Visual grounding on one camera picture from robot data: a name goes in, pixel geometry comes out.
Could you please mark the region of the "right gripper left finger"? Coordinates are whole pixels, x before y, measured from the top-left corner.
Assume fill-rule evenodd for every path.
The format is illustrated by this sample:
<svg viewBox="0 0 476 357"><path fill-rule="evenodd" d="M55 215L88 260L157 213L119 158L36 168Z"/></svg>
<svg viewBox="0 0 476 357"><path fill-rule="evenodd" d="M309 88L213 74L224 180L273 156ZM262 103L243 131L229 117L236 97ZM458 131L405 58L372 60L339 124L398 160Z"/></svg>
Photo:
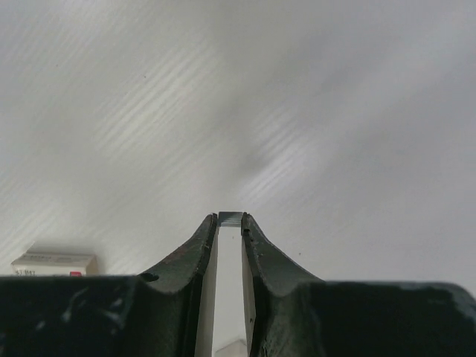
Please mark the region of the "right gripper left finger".
<svg viewBox="0 0 476 357"><path fill-rule="evenodd" d="M145 272L3 277L3 356L196 356L211 351L218 217Z"/></svg>

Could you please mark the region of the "staple strip from grey stapler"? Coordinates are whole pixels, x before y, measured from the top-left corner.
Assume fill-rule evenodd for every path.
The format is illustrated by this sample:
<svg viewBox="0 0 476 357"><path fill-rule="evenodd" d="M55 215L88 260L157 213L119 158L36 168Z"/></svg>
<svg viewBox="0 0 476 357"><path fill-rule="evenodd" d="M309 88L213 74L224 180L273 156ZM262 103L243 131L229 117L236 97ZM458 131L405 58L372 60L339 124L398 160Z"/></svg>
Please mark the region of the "staple strip from grey stapler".
<svg viewBox="0 0 476 357"><path fill-rule="evenodd" d="M240 228L242 224L243 212L221 211L218 213L219 227Z"/></svg>

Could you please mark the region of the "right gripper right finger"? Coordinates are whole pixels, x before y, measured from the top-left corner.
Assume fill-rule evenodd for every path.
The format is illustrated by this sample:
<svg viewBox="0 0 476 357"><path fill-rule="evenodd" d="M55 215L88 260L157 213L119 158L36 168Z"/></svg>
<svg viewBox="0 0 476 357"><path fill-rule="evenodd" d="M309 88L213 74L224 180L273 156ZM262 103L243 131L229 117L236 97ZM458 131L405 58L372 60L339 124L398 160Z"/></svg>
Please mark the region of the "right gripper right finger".
<svg viewBox="0 0 476 357"><path fill-rule="evenodd" d="M475 299L451 283L325 281L241 223L250 356L473 356Z"/></svg>

